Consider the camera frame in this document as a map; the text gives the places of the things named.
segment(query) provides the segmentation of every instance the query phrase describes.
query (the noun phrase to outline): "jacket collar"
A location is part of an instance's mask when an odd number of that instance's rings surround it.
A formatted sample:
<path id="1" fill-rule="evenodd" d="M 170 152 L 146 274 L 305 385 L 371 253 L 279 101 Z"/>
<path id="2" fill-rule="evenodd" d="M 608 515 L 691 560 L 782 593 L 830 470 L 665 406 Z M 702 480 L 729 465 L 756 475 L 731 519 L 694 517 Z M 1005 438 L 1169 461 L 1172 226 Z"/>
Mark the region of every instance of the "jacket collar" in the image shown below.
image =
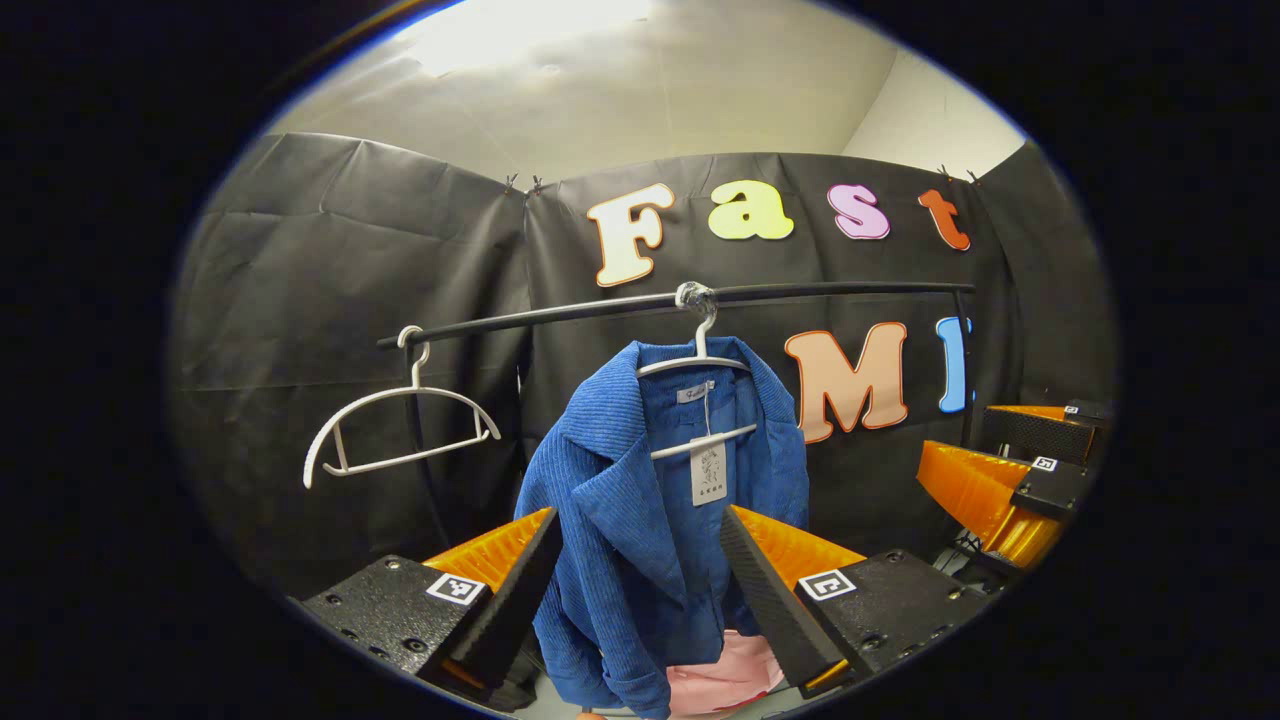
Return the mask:
<path id="1" fill-rule="evenodd" d="M 795 425 L 791 395 L 746 343 L 735 337 L 709 337 L 707 352 L 745 363 L 751 370 L 764 419 Z M 636 369 L 641 364 L 691 355 L 692 342 L 632 342 L 579 386 L 559 420 L 566 439 L 612 461 L 600 474 L 573 489 L 575 505 L 623 557 L 685 609 L 689 607 L 687 589 L 658 477 L 649 459 Z"/>

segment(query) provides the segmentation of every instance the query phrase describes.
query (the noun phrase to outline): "label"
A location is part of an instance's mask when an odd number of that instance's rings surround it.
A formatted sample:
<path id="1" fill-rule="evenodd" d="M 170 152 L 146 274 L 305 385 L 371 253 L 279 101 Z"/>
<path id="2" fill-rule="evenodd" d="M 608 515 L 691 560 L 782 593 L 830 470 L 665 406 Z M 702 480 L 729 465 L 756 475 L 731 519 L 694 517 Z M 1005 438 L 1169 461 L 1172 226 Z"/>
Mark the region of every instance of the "label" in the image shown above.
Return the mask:
<path id="1" fill-rule="evenodd" d="M 809 593 L 809 597 L 819 602 L 858 589 L 840 570 L 827 570 L 826 573 L 800 578 L 800 585 Z"/>
<path id="2" fill-rule="evenodd" d="M 426 594 L 458 605 L 471 605 L 471 601 L 480 594 L 481 588 L 484 588 L 484 583 L 445 573 L 431 587 L 426 588 Z"/>
<path id="3" fill-rule="evenodd" d="M 707 395 L 707 392 L 713 389 L 714 387 L 716 387 L 716 380 L 707 380 L 705 383 L 677 391 L 676 402 L 684 405 L 685 402 L 701 400 L 703 396 Z"/>
<path id="4" fill-rule="evenodd" d="M 694 507 L 714 502 L 728 495 L 724 465 L 724 441 L 689 454 L 689 474 L 694 480 Z"/>

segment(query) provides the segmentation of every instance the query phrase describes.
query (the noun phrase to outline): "plastic hanger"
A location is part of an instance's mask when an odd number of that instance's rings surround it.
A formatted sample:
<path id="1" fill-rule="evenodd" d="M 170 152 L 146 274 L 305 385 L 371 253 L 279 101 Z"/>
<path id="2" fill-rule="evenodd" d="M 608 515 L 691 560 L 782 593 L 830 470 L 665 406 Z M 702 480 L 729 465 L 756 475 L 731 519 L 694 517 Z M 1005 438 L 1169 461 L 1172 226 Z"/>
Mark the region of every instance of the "plastic hanger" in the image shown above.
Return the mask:
<path id="1" fill-rule="evenodd" d="M 406 327 L 404 329 L 401 331 L 401 334 L 397 338 L 396 343 L 399 347 L 404 347 L 406 337 L 408 336 L 408 333 L 417 332 L 421 329 L 422 328 L 417 325 Z M 320 432 L 316 433 L 316 438 L 311 441 L 311 448 L 307 451 L 307 461 L 306 465 L 303 465 L 302 468 L 302 484 L 306 488 L 308 489 L 311 488 L 311 473 L 315 469 L 316 455 L 320 454 L 320 446 L 324 445 L 324 438 L 326 434 L 329 434 L 330 430 L 333 430 L 334 445 L 338 446 L 338 464 L 340 466 L 334 468 L 328 462 L 325 462 L 323 466 L 326 473 L 338 477 L 358 475 L 360 473 L 369 473 L 371 470 L 381 470 L 383 468 L 403 465 L 404 462 L 413 462 L 415 460 L 422 460 L 424 457 L 431 457 L 433 455 L 440 455 L 444 452 L 449 452 L 451 450 L 458 450 L 460 447 L 466 447 L 468 445 L 484 442 L 489 439 L 490 436 L 494 439 L 502 439 L 502 433 L 498 432 L 498 427 L 493 423 L 493 418 L 490 418 L 489 414 L 485 413 L 483 407 L 476 405 L 474 400 L 447 389 L 421 386 L 420 370 L 422 365 L 426 364 L 426 359 L 430 357 L 430 355 L 431 355 L 431 343 L 424 342 L 422 356 L 419 357 L 416 363 L 413 363 L 413 366 L 410 370 L 410 375 L 413 383 L 412 386 L 384 389 L 381 392 L 375 392 L 374 395 L 361 397 L 360 400 L 352 402 L 351 405 L 347 405 L 346 407 L 335 413 L 333 418 L 329 418 L 329 420 L 324 424 L 324 427 L 320 428 Z M 421 452 L 415 452 L 412 455 L 392 457 L 390 460 L 366 462 L 365 465 L 356 465 L 355 468 L 347 465 L 347 451 L 342 445 L 342 430 L 338 428 L 338 421 L 349 415 L 352 411 L 364 407 L 365 405 L 370 405 L 372 402 L 378 402 L 379 400 L 385 400 L 388 397 L 398 397 L 403 395 L 443 395 L 444 397 L 452 397 L 453 400 L 470 405 L 472 414 L 475 415 L 476 437 L 461 442 L 454 442 L 452 445 L 445 445 L 442 447 L 433 447 L 431 450 L 424 450 Z M 485 428 L 480 427 L 481 420 L 484 420 Z"/>
<path id="2" fill-rule="evenodd" d="M 695 282 L 687 282 L 676 288 L 676 307 L 692 309 L 700 311 L 704 318 L 701 324 L 698 325 L 698 331 L 694 333 L 694 347 L 696 348 L 696 355 L 692 357 L 677 357 L 675 360 L 663 360 L 662 363 L 654 363 L 652 365 L 645 365 L 636 370 L 636 377 L 643 378 L 645 375 L 652 375 L 654 373 L 660 373 L 663 370 L 672 370 L 676 368 L 690 368 L 699 365 L 718 365 L 724 368 L 737 368 L 739 370 L 751 372 L 745 363 L 737 360 L 730 360 L 728 357 L 713 357 L 707 355 L 707 331 L 716 324 L 717 306 L 716 306 L 716 292 L 703 284 Z M 650 460 L 662 460 L 663 457 L 671 457 L 673 455 L 680 455 L 682 452 L 691 452 L 694 450 L 701 450 L 704 447 L 710 447 L 718 445 L 731 438 L 739 436 L 745 436 L 755 430 L 756 423 L 750 425 L 737 428 L 733 430 L 727 430 L 723 433 L 710 433 L 710 416 L 708 416 L 707 437 L 700 437 L 691 439 L 686 443 L 677 445 L 675 447 L 667 447 L 664 450 L 658 450 L 649 454 Z"/>

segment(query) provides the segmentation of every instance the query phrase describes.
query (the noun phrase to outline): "yellow letter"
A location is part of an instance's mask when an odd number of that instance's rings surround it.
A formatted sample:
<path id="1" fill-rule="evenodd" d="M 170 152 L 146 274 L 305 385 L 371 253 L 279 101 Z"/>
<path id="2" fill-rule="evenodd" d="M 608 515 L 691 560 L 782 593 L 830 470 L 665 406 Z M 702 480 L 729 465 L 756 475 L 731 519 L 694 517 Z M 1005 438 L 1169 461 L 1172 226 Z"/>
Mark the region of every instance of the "yellow letter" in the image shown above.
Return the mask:
<path id="1" fill-rule="evenodd" d="M 600 272 L 595 284 L 612 287 L 640 279 L 653 272 L 653 259 L 641 258 L 636 241 L 643 240 L 650 250 L 662 245 L 662 219 L 653 208 L 640 210 L 640 219 L 631 220 L 631 210 L 639 205 L 671 208 L 676 195 L 663 183 L 605 200 L 586 211 L 600 231 Z"/>
<path id="2" fill-rule="evenodd" d="M 745 197 L 730 202 L 739 195 Z M 744 240 L 753 234 L 778 240 L 791 234 L 796 227 L 782 211 L 782 196 L 767 182 L 727 182 L 712 191 L 712 201 L 719 208 L 712 210 L 707 224 L 724 240 Z"/>
<path id="3" fill-rule="evenodd" d="M 805 443 L 822 442 L 835 428 L 827 421 L 826 404 L 847 433 L 858 424 L 867 393 L 870 409 L 864 428 L 887 428 L 906 419 L 902 404 L 902 342 L 906 325 L 879 323 L 867 332 L 858 368 L 826 331 L 800 333 L 787 340 L 786 354 L 800 364 L 800 429 Z"/>

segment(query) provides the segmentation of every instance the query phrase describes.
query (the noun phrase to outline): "clothing rack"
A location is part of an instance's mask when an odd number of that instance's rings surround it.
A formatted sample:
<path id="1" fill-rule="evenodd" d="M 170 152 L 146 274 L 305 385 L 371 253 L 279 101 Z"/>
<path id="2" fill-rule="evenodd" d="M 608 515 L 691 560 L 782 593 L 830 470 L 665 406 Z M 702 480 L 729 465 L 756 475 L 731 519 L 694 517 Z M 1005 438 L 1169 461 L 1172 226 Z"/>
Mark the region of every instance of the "clothing rack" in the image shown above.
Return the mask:
<path id="1" fill-rule="evenodd" d="M 956 306 L 956 319 L 960 320 L 960 338 L 964 347 L 964 424 L 961 425 L 961 438 L 964 447 L 970 447 L 973 425 L 973 377 L 969 368 L 969 314 L 965 311 L 963 296 L 973 295 L 977 288 L 972 284 L 957 283 L 888 283 L 888 282 L 824 282 L 824 283 L 785 283 L 785 284 L 748 284 L 723 288 L 712 288 L 714 300 L 719 305 L 753 302 L 759 300 L 782 300 L 788 297 L 813 297 L 831 295 L 918 295 L 934 293 L 948 295 Z M 579 302 L 576 305 L 561 305 L 543 310 L 529 310 L 513 313 L 511 315 L 498 315 L 495 318 L 483 318 L 467 320 L 452 325 L 442 325 L 433 329 L 415 331 L 404 340 L 406 374 L 413 366 L 416 359 L 416 346 L 433 340 L 445 340 L 453 337 L 467 337 L 494 331 L 511 328 L 526 328 L 558 323 L 562 320 L 577 320 L 581 318 L 599 318 L 604 315 L 621 315 L 626 313 L 639 313 L 643 310 L 675 309 L 676 292 L 660 292 L 655 295 L 639 295 L 635 297 L 620 297 L 614 300 L 598 300 L 594 302 Z M 378 341 L 380 350 L 392 350 L 399 346 L 398 336 L 384 337 Z M 413 451 L 422 451 L 422 419 L 419 415 L 417 400 L 413 396 L 404 398 L 406 419 L 412 434 Z M 431 475 L 426 462 L 416 462 L 429 498 L 429 520 L 436 528 L 436 541 L 442 543 L 442 550 L 451 547 L 447 533 L 440 524 L 439 514 L 435 509 L 435 498 L 431 492 Z"/>

